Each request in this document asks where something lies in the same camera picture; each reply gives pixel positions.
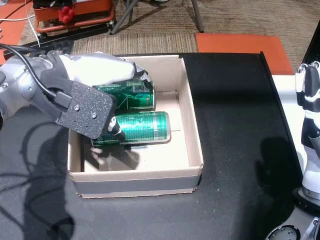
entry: green can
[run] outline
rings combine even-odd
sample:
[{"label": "green can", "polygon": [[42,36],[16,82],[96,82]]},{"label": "green can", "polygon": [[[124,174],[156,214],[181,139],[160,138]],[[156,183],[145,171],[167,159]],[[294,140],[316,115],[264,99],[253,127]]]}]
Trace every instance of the green can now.
[{"label": "green can", "polygon": [[118,109],[152,110],[155,107],[155,92],[152,82],[128,80],[95,87],[115,96]]},{"label": "green can", "polygon": [[148,111],[115,116],[125,140],[120,142],[115,136],[107,133],[92,140],[93,146],[110,144],[149,144],[163,143],[171,138],[169,116],[165,111]]}]

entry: black table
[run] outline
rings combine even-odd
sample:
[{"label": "black table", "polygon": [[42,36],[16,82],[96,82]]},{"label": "black table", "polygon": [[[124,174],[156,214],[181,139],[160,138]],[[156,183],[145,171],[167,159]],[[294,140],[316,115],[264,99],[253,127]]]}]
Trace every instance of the black table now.
[{"label": "black table", "polygon": [[0,239],[257,240],[290,214],[301,170],[260,54],[181,54],[204,158],[192,194],[82,199],[68,131],[35,108],[0,133]]}]

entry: black wire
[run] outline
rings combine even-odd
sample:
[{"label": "black wire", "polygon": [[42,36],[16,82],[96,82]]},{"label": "black wire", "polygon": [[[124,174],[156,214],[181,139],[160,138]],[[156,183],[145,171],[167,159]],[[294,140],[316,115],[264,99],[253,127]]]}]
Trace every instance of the black wire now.
[{"label": "black wire", "polygon": [[20,8],[24,7],[26,4],[24,3],[23,5],[19,6],[17,9],[15,9],[14,11],[12,11],[8,16],[4,17],[3,19],[9,18],[12,14],[14,14],[14,13],[15,13],[16,11],[18,11]]},{"label": "black wire", "polygon": [[20,60],[24,63],[24,65],[28,68],[29,73],[31,74],[33,80],[36,82],[36,84],[39,86],[39,88],[43,91],[43,93],[49,97],[55,98],[57,95],[53,92],[50,91],[49,89],[47,89],[40,81],[40,79],[38,78],[38,76],[36,75],[34,69],[32,68],[31,64],[29,63],[29,61],[27,60],[27,58],[21,54],[20,52],[18,52],[17,50],[14,49],[14,47],[10,46],[10,45],[6,45],[3,43],[0,43],[0,48],[2,49],[6,49],[8,51],[10,51],[11,53],[13,53],[14,55],[16,55],[17,57],[20,58]]}]

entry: white cable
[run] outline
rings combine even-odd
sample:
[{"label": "white cable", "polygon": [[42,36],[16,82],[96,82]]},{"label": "white cable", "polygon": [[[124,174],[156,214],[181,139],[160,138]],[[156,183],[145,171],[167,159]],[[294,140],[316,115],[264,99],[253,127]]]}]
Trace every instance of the white cable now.
[{"label": "white cable", "polygon": [[8,22],[17,22],[17,21],[23,21],[23,20],[27,20],[28,18],[27,17],[25,17],[25,18],[18,18],[18,19],[10,19],[10,18],[3,18],[3,19],[1,19],[0,18],[0,21],[8,21]]},{"label": "white cable", "polygon": [[25,2],[25,14],[26,14],[26,18],[28,19],[29,25],[30,25],[30,27],[31,27],[31,29],[32,29],[32,32],[33,32],[33,34],[34,34],[34,36],[35,36],[35,38],[36,38],[36,41],[38,42],[38,46],[39,46],[39,48],[40,48],[39,38],[38,38],[38,36],[37,36],[37,33],[36,33],[34,27],[33,27],[32,24],[31,24],[30,17],[28,16],[27,0],[24,0],[24,2]]}]

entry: open box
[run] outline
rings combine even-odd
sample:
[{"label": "open box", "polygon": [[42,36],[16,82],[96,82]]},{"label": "open box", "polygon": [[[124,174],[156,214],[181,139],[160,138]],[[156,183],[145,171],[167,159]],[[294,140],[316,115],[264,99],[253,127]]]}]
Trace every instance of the open box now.
[{"label": "open box", "polygon": [[199,183],[203,156],[184,60],[178,55],[124,57],[148,71],[155,111],[168,113],[167,143],[92,148],[69,131],[68,172],[83,198],[191,193]]}]

